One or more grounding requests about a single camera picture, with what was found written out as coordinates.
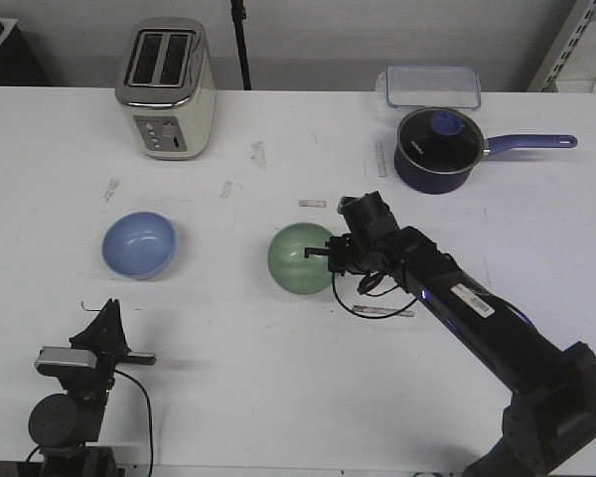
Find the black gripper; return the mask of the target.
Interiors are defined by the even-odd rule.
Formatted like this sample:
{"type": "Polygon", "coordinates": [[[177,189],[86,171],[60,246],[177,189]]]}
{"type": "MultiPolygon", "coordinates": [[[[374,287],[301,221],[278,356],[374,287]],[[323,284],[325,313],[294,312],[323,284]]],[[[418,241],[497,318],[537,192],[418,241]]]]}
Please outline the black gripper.
{"type": "Polygon", "coordinates": [[[89,350],[97,356],[95,370],[73,373],[71,376],[58,377],[62,388],[69,394],[88,395],[105,394],[113,386],[113,374],[119,364],[154,366],[156,355],[147,352],[135,352],[127,344],[121,321],[118,299],[108,299],[86,328],[69,338],[73,348],[100,348],[89,350]],[[109,345],[108,319],[111,312],[111,340],[109,345]]]}
{"type": "Polygon", "coordinates": [[[327,256],[330,272],[363,275],[377,272],[376,265],[370,261],[368,255],[361,253],[350,234],[330,237],[326,242],[326,248],[307,246],[304,248],[303,256],[327,256]]]}

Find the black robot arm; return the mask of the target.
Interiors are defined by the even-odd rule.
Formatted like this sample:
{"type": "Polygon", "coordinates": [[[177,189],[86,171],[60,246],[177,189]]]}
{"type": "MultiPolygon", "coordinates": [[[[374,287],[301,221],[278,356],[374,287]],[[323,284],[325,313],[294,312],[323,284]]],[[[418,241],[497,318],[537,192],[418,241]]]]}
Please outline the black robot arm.
{"type": "Polygon", "coordinates": [[[117,375],[137,380],[119,365],[153,366],[156,356],[127,344],[120,303],[108,299],[67,347],[44,346],[34,363],[63,390],[41,399],[31,411],[28,431],[43,456],[42,476],[123,476],[110,447],[97,446],[109,393],[117,375]]]}
{"type": "Polygon", "coordinates": [[[344,197],[338,211],[348,232],[305,256],[360,275],[361,294],[391,277],[512,393],[500,440],[464,475],[545,476],[596,438],[596,356],[586,344],[558,349],[420,230],[400,227],[378,192],[344,197]]]}

